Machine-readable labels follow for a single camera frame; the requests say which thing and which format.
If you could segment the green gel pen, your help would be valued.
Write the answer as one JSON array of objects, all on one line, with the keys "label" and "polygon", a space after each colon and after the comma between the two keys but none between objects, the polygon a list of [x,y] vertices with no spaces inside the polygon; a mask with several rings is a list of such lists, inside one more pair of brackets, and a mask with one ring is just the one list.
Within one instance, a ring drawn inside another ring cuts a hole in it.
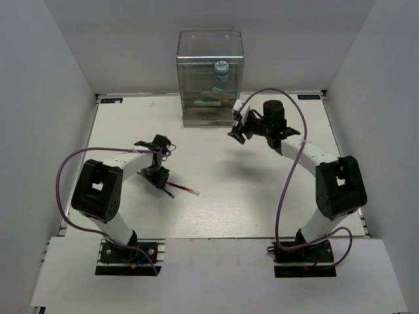
[{"label": "green gel pen", "polygon": [[175,199],[175,196],[167,188],[163,188],[163,190],[167,193],[167,195],[169,195],[169,197],[171,197],[171,199]]}]

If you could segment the red gel pen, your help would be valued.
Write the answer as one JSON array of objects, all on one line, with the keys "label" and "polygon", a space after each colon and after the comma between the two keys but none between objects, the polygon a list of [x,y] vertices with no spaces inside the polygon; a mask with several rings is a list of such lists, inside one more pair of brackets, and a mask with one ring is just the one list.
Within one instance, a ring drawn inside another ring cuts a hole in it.
[{"label": "red gel pen", "polygon": [[193,194],[193,195],[195,195],[195,196],[199,196],[199,195],[200,195],[200,191],[194,190],[194,189],[192,189],[192,188],[188,188],[188,187],[186,187],[186,186],[182,186],[182,185],[180,185],[180,184],[175,184],[175,183],[170,182],[170,181],[167,181],[167,182],[166,182],[166,184],[167,184],[167,185],[169,185],[169,186],[172,186],[172,187],[174,187],[174,188],[177,188],[177,189],[180,189],[180,190],[186,191],[186,192],[188,192],[189,194]]}]

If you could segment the green highlighter marker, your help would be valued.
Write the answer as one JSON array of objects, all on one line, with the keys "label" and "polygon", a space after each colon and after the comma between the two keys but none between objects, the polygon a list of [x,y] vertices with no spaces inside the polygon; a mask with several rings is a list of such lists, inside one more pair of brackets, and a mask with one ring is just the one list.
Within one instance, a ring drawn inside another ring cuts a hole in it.
[{"label": "green highlighter marker", "polygon": [[203,100],[195,100],[194,105],[203,106],[203,107],[220,107],[221,102],[217,100],[203,99]]}]

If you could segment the blue highlighter marker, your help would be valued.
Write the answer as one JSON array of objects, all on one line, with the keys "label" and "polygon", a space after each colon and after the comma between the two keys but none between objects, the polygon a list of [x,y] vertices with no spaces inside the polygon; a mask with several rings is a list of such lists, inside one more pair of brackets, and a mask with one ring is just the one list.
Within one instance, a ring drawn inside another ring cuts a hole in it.
[{"label": "blue highlighter marker", "polygon": [[223,90],[222,90],[221,88],[216,87],[216,86],[214,86],[211,90],[212,90],[213,92],[223,92]]}]

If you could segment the cleaning gel jar blue label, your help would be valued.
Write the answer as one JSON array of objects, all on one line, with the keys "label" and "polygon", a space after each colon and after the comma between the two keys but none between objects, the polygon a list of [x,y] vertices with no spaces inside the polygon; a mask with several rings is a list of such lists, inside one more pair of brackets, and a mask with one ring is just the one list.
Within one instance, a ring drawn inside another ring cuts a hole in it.
[{"label": "cleaning gel jar blue label", "polygon": [[214,64],[215,79],[217,82],[223,83],[228,80],[229,64],[226,61],[220,60]]}]

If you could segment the clear acrylic drawer organizer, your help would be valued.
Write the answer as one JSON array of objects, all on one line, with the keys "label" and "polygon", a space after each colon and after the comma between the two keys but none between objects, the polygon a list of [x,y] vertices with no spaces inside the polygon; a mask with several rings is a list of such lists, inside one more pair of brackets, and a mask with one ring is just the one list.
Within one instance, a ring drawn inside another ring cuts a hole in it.
[{"label": "clear acrylic drawer organizer", "polygon": [[[214,64],[229,64],[228,80],[215,79]],[[232,108],[240,98],[244,72],[242,34],[235,29],[186,29],[179,34],[177,45],[177,77],[185,127],[229,127],[233,123]],[[213,92],[216,86],[223,92]],[[220,101],[221,95],[232,97]],[[217,100],[220,107],[195,106],[195,100]]]}]

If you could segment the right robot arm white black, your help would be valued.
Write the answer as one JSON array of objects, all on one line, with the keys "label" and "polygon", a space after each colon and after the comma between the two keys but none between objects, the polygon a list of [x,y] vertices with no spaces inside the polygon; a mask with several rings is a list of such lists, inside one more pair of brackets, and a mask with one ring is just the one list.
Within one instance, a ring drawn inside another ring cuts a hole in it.
[{"label": "right robot arm white black", "polygon": [[319,253],[318,243],[324,242],[347,216],[367,202],[357,160],[353,156],[329,154],[289,127],[281,101],[264,102],[263,113],[259,114],[238,100],[232,113],[234,126],[230,137],[240,144],[254,135],[264,137],[272,150],[294,161],[293,169],[301,166],[314,176],[316,210],[297,231],[293,246],[300,259],[312,260]]}]

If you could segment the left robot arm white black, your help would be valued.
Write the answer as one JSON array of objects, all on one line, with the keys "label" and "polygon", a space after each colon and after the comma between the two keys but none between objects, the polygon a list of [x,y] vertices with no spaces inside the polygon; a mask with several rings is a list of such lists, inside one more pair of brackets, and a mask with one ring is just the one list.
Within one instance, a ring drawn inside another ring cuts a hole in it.
[{"label": "left robot arm white black", "polygon": [[157,189],[163,189],[169,178],[169,169],[162,163],[170,153],[172,142],[156,135],[152,142],[138,141],[135,148],[114,158],[87,160],[78,178],[71,206],[89,218],[109,239],[117,242],[116,253],[125,261],[138,254],[137,235],[119,214],[122,184],[133,175],[141,175]]}]

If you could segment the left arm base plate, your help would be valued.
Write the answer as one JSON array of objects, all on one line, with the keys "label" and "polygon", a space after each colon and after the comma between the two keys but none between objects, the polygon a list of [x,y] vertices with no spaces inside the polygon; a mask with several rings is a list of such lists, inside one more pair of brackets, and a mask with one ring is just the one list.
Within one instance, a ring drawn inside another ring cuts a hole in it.
[{"label": "left arm base plate", "polygon": [[165,241],[163,239],[139,239],[137,246],[151,259],[156,272],[143,253],[123,249],[106,240],[102,240],[95,275],[123,277],[157,276],[164,261]]}]

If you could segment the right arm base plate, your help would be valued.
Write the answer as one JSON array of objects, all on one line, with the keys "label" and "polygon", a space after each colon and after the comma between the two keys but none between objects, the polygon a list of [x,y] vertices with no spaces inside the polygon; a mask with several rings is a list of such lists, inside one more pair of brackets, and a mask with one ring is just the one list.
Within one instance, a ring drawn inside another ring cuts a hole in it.
[{"label": "right arm base plate", "polygon": [[328,240],[299,250],[287,251],[272,242],[267,248],[274,260],[275,278],[336,277],[335,258]]}]

